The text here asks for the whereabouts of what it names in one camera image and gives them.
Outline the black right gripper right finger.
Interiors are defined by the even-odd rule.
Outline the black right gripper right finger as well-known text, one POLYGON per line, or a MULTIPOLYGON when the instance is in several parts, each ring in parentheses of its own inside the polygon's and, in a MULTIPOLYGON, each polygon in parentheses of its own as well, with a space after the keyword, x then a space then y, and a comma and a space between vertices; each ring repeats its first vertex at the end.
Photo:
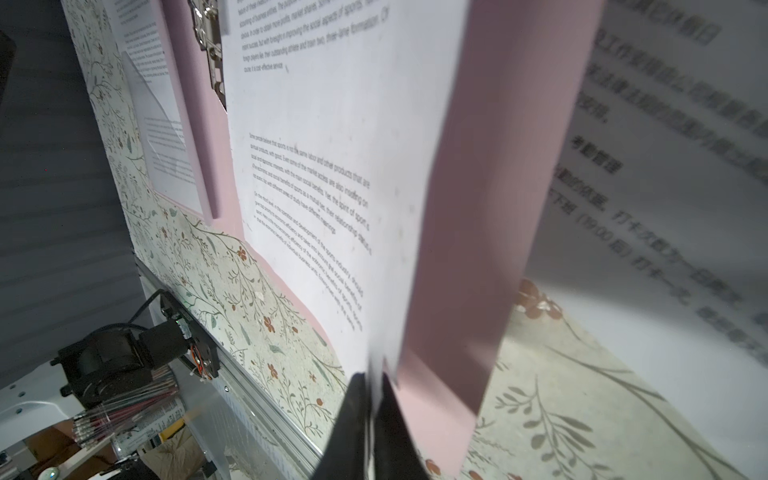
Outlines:
POLYGON ((374 419, 374 475, 380 480, 428 480, 389 377, 374 419))

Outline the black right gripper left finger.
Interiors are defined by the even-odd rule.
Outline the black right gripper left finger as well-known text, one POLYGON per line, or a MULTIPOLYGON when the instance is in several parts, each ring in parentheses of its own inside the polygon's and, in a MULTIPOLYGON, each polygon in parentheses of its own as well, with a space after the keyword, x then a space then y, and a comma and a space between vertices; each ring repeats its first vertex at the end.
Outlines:
POLYGON ((330 439, 312 480, 362 480, 369 458, 369 385, 364 373, 348 384, 330 439))

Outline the pink file folder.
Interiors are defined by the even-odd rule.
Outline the pink file folder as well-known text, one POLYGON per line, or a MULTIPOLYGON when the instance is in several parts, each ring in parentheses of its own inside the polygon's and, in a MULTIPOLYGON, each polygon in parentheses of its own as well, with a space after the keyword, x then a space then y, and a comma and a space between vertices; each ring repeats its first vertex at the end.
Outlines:
MULTIPOLYGON (((211 89, 188 1, 158 2, 209 193, 206 221, 243 241, 332 347, 246 241, 227 108, 211 89)), ((466 456, 603 10, 599 1, 465 2, 399 363, 377 380, 358 372, 369 385, 366 473, 384 374, 417 454, 426 445, 466 456)))

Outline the white printed paper sheet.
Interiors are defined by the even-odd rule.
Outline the white printed paper sheet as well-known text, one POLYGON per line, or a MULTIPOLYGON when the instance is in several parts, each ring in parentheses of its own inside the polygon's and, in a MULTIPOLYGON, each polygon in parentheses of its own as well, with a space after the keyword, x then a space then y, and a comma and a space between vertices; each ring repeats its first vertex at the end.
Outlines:
POLYGON ((211 215, 181 91, 169 31, 158 1, 106 1, 104 8, 132 97, 153 189, 202 219, 211 215))

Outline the white sheet with XDOF header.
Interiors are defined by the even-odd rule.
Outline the white sheet with XDOF header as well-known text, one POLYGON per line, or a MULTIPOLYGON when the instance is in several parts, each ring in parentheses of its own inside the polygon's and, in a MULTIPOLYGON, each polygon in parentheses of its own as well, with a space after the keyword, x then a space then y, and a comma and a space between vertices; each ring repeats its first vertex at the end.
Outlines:
POLYGON ((608 1, 527 266, 709 444, 767 475, 767 5, 608 1))

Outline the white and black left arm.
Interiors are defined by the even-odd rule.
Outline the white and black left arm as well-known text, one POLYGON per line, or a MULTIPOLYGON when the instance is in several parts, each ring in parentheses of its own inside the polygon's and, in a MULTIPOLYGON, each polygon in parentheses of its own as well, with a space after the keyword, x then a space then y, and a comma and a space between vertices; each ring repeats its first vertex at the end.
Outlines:
POLYGON ((81 446, 134 425, 176 395, 169 368, 175 360, 202 381, 217 378, 221 362, 213 337, 167 290, 154 292, 139 310, 146 312, 154 301, 164 318, 157 325, 130 319, 101 327, 4 387, 1 448, 66 420, 81 446))

